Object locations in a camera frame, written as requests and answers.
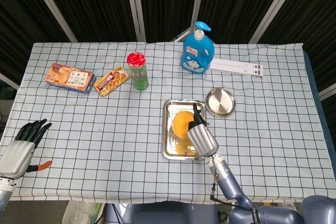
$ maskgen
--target grid pattern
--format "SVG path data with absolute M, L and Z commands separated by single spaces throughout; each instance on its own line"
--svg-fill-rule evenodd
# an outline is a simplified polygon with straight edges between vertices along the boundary
M 100 78 L 133 51 L 146 55 L 150 86 L 132 80 L 101 97 L 58 89 L 44 81 L 53 62 L 91 70 Z M 262 64 L 264 76 L 182 70 L 181 43 L 34 44 L 2 139 L 0 154 L 28 121 L 52 122 L 31 161 L 51 168 L 17 181 L 14 199 L 213 204 L 205 161 L 161 154 L 162 108 L 168 99 L 203 101 L 213 87 L 236 97 L 235 113 L 214 118 L 210 131 L 245 194 L 254 201 L 336 198 L 336 182 L 312 98 L 302 44 L 215 45 L 215 57 Z

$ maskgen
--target yellow snack package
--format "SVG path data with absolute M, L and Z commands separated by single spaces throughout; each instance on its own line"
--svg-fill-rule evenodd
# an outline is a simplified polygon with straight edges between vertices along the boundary
M 129 78 L 130 76 L 127 74 L 124 68 L 122 66 L 118 66 L 107 75 L 96 81 L 94 83 L 94 87 L 102 96 L 105 96 L 116 87 L 122 85 Z

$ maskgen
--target orange bowl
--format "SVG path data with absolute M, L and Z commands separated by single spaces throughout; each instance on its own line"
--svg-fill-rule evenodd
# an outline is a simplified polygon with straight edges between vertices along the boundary
M 189 111 L 179 112 L 173 119 L 172 128 L 176 136 L 188 139 L 188 125 L 194 120 L 194 114 Z

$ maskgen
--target food package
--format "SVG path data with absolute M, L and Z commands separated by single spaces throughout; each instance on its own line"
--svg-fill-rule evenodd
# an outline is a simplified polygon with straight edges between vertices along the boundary
M 96 77 L 90 71 L 53 63 L 45 80 L 50 85 L 89 94 Z
M 122 66 L 118 66 L 116 69 L 96 81 L 94 87 L 102 96 L 105 96 L 116 87 L 122 85 L 129 79 L 129 77 L 130 76 Z

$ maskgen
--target humanoid robot hand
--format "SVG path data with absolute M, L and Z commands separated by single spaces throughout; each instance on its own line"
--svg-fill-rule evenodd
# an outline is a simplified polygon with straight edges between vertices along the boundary
M 26 172 L 43 170 L 52 164 L 52 161 L 41 165 L 29 164 L 43 135 L 51 127 L 51 123 L 44 125 L 46 122 L 47 119 L 27 123 L 19 130 L 0 159 L 0 178 L 15 180 Z

